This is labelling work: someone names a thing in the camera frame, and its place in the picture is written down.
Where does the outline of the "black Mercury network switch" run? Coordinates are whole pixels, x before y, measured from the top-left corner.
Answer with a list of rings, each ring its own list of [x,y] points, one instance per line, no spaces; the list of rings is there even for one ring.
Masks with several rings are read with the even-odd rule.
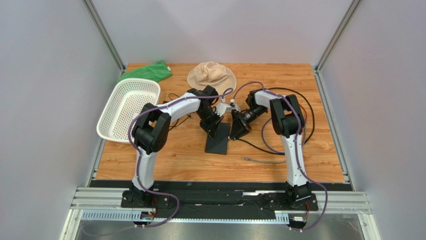
[[[231,125],[221,122],[218,125],[214,138],[207,137],[204,148],[205,153],[226,155],[228,153],[228,141]]]

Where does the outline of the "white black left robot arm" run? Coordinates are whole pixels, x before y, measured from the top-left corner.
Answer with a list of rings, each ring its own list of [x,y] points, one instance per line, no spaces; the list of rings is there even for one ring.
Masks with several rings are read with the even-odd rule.
[[[147,103],[143,106],[140,114],[130,123],[127,133],[130,144],[136,149],[137,159],[132,184],[122,195],[123,206],[148,207],[153,202],[156,195],[152,190],[156,159],[166,144],[171,123],[196,113],[200,118],[200,127],[209,138],[214,139],[223,117],[213,109],[213,104],[230,92],[228,88],[220,95],[208,85],[203,90],[192,88],[164,104]]]

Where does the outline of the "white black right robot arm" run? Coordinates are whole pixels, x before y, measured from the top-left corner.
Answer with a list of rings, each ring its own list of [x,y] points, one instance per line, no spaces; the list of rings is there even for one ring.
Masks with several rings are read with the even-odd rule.
[[[270,111],[274,132],[280,137],[287,165],[285,191],[286,205],[299,209],[312,196],[306,176],[303,159],[303,127],[305,121],[297,97],[294,94],[283,96],[269,90],[253,90],[247,99],[249,108],[244,111],[231,111],[232,125],[229,138],[237,140],[251,130],[250,123]]]

